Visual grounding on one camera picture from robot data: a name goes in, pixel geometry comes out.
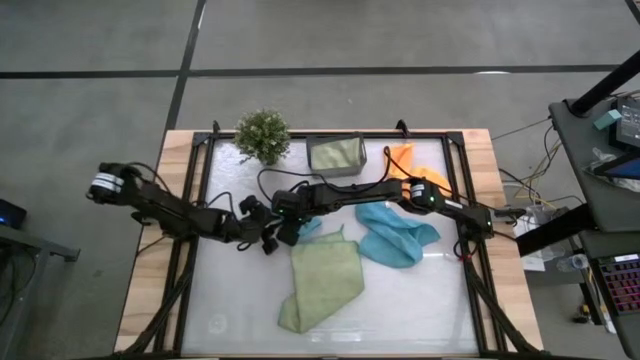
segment white table surface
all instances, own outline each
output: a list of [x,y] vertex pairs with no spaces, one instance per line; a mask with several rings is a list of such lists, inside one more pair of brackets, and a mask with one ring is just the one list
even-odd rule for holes
[[[403,139],[367,139],[368,162],[359,176],[334,178],[338,185],[377,181],[384,172],[382,149]],[[442,145],[436,139],[412,139],[414,166],[428,166],[446,176]],[[230,141],[216,141],[207,200],[231,191],[237,204],[260,193],[257,160],[242,165],[243,158]],[[304,141],[293,140],[290,154],[276,168],[309,172]],[[289,189],[300,178],[264,173],[268,194]],[[215,207],[226,209],[222,197]],[[277,325],[282,301],[294,292],[290,248],[264,255],[261,243],[245,252],[236,244],[201,239],[191,290],[183,354],[299,354],[394,355],[475,354],[477,344],[469,309],[462,264],[452,255],[457,241],[455,222],[438,214],[404,212],[403,217],[434,226],[441,239],[423,248],[424,259],[409,269],[392,269],[362,257],[364,292],[336,314],[306,334],[295,334]],[[354,207],[322,217],[317,235],[336,231],[344,224],[348,240],[360,241],[367,229],[357,222]]]

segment black robotic arm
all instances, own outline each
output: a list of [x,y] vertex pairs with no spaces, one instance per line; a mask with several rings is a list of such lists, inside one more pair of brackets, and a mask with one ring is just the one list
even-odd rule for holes
[[232,211],[192,204],[142,177],[131,164],[101,163],[87,198],[98,204],[131,206],[131,216],[143,225],[158,221],[163,233],[173,238],[190,234],[224,243],[239,241],[253,244],[260,240],[264,227],[274,217],[268,207],[250,196],[240,203],[237,219]]
[[[403,188],[405,183],[409,184],[409,190]],[[452,201],[433,182],[424,178],[409,178],[342,187],[330,183],[303,185],[295,193],[276,191],[272,199],[272,211],[283,218],[276,237],[293,246],[297,243],[300,227],[314,216],[338,211],[345,205],[377,201],[397,203],[412,214],[436,212],[452,218],[460,222],[463,227],[462,235],[467,239],[487,239],[493,236],[488,208]]]

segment green plant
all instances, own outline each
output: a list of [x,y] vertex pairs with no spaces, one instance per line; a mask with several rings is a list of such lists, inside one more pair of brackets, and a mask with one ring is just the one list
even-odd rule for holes
[[244,114],[236,125],[233,143],[240,153],[257,158],[265,165],[274,165],[289,151],[289,126],[275,110],[258,110]]

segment blue towel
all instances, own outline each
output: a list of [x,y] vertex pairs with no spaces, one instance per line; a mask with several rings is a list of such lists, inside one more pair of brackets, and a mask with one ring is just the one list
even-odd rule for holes
[[309,237],[322,225],[322,220],[314,217],[308,223],[302,225],[298,230],[298,241],[308,241]]
[[440,239],[433,226],[401,218],[384,202],[356,205],[356,219],[369,229],[360,242],[360,254],[393,268],[417,264],[422,247]]

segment green towel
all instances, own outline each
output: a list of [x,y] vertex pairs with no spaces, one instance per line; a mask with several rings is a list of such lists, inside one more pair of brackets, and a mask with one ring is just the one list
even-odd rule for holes
[[358,243],[342,229],[291,250],[296,292],[282,303],[278,325],[304,334],[364,290]]
[[360,166],[360,138],[336,140],[311,148],[311,168],[326,170]]

